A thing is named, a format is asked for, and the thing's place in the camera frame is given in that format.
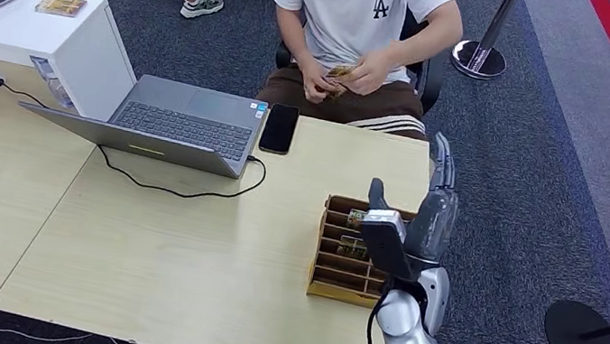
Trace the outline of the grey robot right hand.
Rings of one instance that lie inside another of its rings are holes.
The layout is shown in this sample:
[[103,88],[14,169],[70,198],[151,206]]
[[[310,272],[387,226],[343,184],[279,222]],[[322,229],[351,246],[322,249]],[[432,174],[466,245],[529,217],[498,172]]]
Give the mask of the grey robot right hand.
[[427,263],[437,264],[451,235],[458,211],[455,192],[456,165],[448,139],[438,132],[434,135],[435,151],[431,155],[429,190],[414,218],[407,223],[398,219],[394,211],[392,225],[402,237],[405,253]]

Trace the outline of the person's right hand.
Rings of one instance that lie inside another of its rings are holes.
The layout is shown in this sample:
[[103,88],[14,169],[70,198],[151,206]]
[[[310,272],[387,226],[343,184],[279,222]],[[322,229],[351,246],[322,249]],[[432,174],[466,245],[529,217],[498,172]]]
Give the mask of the person's right hand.
[[335,92],[336,87],[325,79],[325,71],[313,56],[298,59],[298,67],[303,80],[305,98],[310,103],[319,104],[328,94]]

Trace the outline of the person's left hand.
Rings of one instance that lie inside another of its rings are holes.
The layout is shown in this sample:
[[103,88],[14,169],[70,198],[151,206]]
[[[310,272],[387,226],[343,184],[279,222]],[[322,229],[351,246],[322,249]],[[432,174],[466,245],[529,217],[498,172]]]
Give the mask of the person's left hand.
[[394,63],[387,49],[368,52],[347,74],[336,81],[359,96],[368,95],[379,89]]

